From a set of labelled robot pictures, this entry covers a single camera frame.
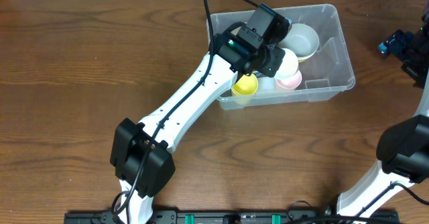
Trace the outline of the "yellow cup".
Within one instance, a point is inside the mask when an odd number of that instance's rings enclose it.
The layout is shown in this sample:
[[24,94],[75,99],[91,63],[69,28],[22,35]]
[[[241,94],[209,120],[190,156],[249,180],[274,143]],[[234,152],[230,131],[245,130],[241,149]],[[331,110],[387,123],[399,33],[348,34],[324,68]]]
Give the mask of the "yellow cup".
[[252,95],[258,89],[259,83],[257,77],[252,74],[250,76],[243,75],[231,88],[233,96]]
[[232,94],[232,98],[234,100],[234,102],[236,102],[236,104],[238,105],[248,105],[251,100],[253,99],[254,94],[251,95],[241,95],[241,94],[237,94],[235,92],[233,92]]

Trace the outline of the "yellow small bowl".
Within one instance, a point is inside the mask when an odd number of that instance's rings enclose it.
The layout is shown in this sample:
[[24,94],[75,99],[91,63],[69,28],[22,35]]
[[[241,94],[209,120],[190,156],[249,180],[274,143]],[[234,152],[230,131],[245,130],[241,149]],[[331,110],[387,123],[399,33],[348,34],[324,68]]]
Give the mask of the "yellow small bowl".
[[316,50],[312,51],[299,51],[296,52],[295,55],[297,56],[298,62],[304,62],[307,59],[311,58],[316,53]]

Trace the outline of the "pink cup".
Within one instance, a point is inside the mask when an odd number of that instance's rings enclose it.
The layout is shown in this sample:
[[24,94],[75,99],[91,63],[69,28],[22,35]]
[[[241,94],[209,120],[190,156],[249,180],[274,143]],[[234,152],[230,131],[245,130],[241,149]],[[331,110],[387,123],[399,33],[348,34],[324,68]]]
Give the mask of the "pink cup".
[[276,79],[274,84],[274,89],[277,91],[294,91],[302,82],[302,73],[297,70],[297,72],[285,79]]

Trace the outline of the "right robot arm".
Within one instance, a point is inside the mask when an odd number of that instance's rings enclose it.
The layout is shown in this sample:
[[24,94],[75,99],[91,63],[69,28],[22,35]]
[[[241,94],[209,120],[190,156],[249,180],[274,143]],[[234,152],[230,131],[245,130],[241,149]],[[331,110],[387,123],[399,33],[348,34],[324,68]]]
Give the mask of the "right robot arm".
[[325,223],[390,221],[390,217],[375,217],[374,213],[401,190],[428,204],[410,189],[428,179],[428,8],[424,8],[417,32],[397,30],[378,50],[382,56],[394,55],[402,62],[402,70],[423,90],[422,98],[413,117],[382,133],[376,162],[355,186],[327,207]]

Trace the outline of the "pale green cup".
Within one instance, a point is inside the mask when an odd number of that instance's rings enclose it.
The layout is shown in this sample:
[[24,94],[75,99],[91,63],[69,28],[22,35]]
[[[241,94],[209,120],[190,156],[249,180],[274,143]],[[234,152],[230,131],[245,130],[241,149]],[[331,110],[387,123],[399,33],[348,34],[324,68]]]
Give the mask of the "pale green cup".
[[285,52],[285,55],[282,58],[282,63],[274,76],[275,79],[280,80],[294,76],[299,65],[298,57],[293,51],[287,48],[283,48],[283,51]]

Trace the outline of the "grey small bowl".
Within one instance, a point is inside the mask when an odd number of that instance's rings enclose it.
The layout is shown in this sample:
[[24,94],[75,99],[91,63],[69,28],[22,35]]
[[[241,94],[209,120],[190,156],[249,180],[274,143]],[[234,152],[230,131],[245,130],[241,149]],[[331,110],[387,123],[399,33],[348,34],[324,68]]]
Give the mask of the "grey small bowl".
[[299,59],[311,57],[319,47],[316,31],[303,23],[294,23],[287,36],[280,42],[282,48],[291,50]]

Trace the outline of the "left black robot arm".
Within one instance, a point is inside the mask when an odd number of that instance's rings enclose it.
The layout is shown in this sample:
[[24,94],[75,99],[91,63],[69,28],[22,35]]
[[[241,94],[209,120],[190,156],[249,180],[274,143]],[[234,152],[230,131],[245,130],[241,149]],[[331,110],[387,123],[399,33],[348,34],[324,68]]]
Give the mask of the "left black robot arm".
[[147,223],[153,198],[175,172],[172,154],[207,107],[243,76],[258,71],[274,77],[285,50],[278,44],[292,22],[261,4],[246,22],[215,34],[208,23],[209,50],[192,76],[159,108],[138,123],[117,126],[110,163],[122,191],[112,204],[121,223]]

